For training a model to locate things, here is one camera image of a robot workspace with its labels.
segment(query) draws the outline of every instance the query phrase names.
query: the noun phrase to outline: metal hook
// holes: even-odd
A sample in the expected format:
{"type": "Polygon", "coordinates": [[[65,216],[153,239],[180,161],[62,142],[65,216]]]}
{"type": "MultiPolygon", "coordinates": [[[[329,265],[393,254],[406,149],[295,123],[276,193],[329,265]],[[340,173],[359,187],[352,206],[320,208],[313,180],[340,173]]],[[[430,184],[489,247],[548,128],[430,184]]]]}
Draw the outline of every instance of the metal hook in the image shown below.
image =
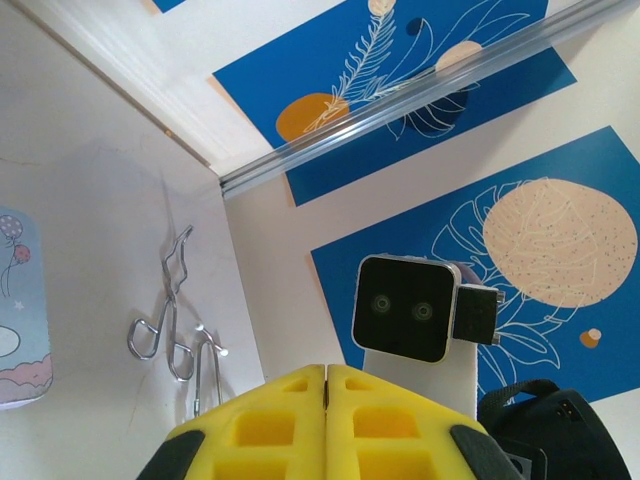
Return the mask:
{"type": "Polygon", "coordinates": [[[201,333],[201,338],[198,340],[196,347],[196,393],[193,400],[193,416],[200,416],[200,383],[201,383],[201,371],[202,371],[202,349],[205,345],[208,345],[213,354],[213,369],[215,374],[216,391],[218,394],[218,405],[222,404],[222,388],[220,387],[220,360],[218,355],[226,357],[229,355],[229,350],[221,347],[214,340],[209,331],[200,325],[197,330],[201,333]]]}
{"type": "Polygon", "coordinates": [[[187,239],[193,232],[193,226],[189,225],[184,232],[182,232],[173,243],[171,251],[162,259],[162,276],[163,283],[166,293],[166,298],[164,304],[162,305],[162,309],[160,310],[160,314],[158,315],[158,323],[157,326],[154,327],[149,322],[147,322],[143,318],[137,318],[129,327],[129,333],[127,335],[127,345],[129,347],[129,351],[133,354],[134,357],[140,360],[149,360],[153,358],[158,352],[158,347],[160,345],[160,334],[162,333],[162,328],[164,326],[164,320],[167,316],[167,312],[170,312],[171,319],[171,330],[169,332],[169,353],[167,355],[167,361],[169,364],[169,370],[173,374],[173,376],[181,382],[188,381],[193,376],[193,352],[186,345],[180,343],[176,339],[177,335],[177,323],[178,323],[178,307],[176,302],[176,295],[180,292],[180,287],[185,282],[185,280],[189,277],[189,272],[187,271],[187,264],[184,260],[184,249],[185,243],[187,239]],[[178,262],[180,264],[180,268],[182,270],[182,275],[178,279],[176,283],[172,281],[171,272],[169,271],[169,260],[173,255],[176,254],[178,250],[178,246],[180,246],[180,250],[178,251],[178,262]],[[151,349],[148,353],[141,353],[135,345],[134,335],[136,333],[136,329],[139,325],[142,325],[147,329],[148,332],[153,336],[153,343],[151,345],[151,349]],[[187,356],[187,375],[182,376],[177,372],[175,365],[175,351],[176,349],[182,350],[183,353],[187,356]]]}

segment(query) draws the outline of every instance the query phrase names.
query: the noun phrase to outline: black strap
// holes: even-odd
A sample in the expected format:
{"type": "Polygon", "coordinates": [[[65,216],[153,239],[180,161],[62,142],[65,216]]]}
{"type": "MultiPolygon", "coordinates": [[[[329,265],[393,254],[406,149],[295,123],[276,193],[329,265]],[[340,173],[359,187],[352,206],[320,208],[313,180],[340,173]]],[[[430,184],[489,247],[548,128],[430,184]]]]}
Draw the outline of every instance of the black strap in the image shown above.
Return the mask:
{"type": "Polygon", "coordinates": [[[478,421],[492,432],[504,405],[519,393],[528,393],[535,397],[546,397],[560,388],[551,380],[537,379],[514,383],[500,390],[487,393],[478,404],[478,421]]]}

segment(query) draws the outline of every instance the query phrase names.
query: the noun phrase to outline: black bag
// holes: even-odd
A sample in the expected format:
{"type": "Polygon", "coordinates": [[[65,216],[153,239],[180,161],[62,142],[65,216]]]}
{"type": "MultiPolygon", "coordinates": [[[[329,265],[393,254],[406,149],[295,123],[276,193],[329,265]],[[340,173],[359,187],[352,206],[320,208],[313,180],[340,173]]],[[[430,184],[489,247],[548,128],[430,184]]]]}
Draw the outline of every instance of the black bag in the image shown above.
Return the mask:
{"type": "Polygon", "coordinates": [[[550,380],[488,393],[478,405],[478,420],[527,480],[631,480],[587,401],[550,380]],[[520,393],[534,398],[505,406],[520,393]]]}

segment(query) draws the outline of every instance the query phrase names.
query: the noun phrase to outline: square screen face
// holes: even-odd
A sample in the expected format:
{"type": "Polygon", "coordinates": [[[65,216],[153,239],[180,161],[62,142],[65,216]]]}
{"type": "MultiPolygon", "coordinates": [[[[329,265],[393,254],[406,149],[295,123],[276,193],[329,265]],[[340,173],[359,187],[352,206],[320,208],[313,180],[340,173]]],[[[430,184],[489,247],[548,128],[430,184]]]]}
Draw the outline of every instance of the square screen face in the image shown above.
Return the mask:
{"type": "Polygon", "coordinates": [[[439,362],[447,351],[456,295],[445,265],[369,257],[360,266],[353,338],[363,348],[439,362]]]}

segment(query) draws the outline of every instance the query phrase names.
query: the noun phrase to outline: yellow foam block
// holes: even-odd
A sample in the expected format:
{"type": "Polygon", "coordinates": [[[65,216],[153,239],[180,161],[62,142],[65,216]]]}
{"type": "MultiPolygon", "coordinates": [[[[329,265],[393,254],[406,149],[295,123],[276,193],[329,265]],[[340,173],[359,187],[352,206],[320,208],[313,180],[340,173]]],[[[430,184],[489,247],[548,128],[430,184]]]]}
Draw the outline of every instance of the yellow foam block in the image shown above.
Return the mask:
{"type": "Polygon", "coordinates": [[[346,366],[312,365],[186,423],[186,480],[472,480],[449,431],[474,420],[346,366]]]}

